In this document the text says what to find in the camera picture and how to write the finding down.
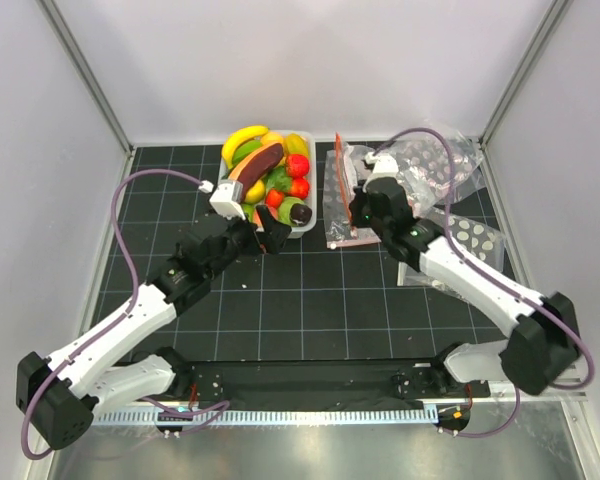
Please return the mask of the dark purple eggplant toy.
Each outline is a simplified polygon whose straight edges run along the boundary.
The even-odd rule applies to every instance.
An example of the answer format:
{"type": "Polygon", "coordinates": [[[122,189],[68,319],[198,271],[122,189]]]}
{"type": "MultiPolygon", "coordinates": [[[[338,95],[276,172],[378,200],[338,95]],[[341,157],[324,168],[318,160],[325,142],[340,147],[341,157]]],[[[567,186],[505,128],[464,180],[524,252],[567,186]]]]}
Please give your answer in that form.
{"type": "Polygon", "coordinates": [[[297,197],[286,197],[277,209],[278,220],[291,227],[303,227],[313,218],[313,210],[297,197]]]}

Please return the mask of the zip bag red zipper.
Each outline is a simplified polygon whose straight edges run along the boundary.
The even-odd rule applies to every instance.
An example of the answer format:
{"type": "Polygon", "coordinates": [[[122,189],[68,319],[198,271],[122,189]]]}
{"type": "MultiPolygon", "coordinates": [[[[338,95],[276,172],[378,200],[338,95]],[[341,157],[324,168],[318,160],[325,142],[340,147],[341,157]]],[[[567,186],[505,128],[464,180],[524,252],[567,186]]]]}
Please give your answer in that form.
{"type": "Polygon", "coordinates": [[[353,248],[377,244],[377,235],[370,228],[358,229],[351,225],[349,204],[354,199],[354,188],[364,182],[370,171],[364,158],[372,149],[351,145],[336,133],[332,150],[326,154],[323,187],[323,221],[328,249],[353,248]]]}

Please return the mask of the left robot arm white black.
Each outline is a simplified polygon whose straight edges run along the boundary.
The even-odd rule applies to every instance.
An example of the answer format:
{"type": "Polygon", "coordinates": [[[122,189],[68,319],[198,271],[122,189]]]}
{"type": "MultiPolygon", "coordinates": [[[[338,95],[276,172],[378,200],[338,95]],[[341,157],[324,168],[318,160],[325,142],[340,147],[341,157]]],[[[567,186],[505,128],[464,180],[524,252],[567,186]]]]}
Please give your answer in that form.
{"type": "Polygon", "coordinates": [[[131,298],[95,327],[46,357],[35,352],[18,364],[16,404],[25,420],[21,445],[35,428],[51,450],[79,439],[95,417],[144,397],[180,400],[194,385],[191,362],[171,347],[123,367],[122,356],[202,300],[212,281],[242,255],[277,254],[291,228],[268,207],[259,223],[216,213],[198,222],[175,252],[144,283],[132,283],[131,298]]]}

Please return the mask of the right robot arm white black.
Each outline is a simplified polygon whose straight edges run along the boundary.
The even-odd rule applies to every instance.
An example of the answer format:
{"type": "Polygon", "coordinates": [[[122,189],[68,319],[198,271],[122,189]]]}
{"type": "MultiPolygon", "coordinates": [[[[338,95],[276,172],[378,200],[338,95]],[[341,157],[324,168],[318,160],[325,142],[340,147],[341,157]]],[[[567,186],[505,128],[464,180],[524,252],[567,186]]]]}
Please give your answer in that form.
{"type": "Polygon", "coordinates": [[[430,372],[440,395],[455,395],[479,380],[510,381],[526,394],[539,395],[580,357],[575,307],[567,296],[530,290],[447,240],[438,224],[413,215],[395,179],[355,187],[349,210],[353,225],[372,229],[394,259],[442,281],[505,337],[444,350],[438,357],[442,364],[430,372]]]}

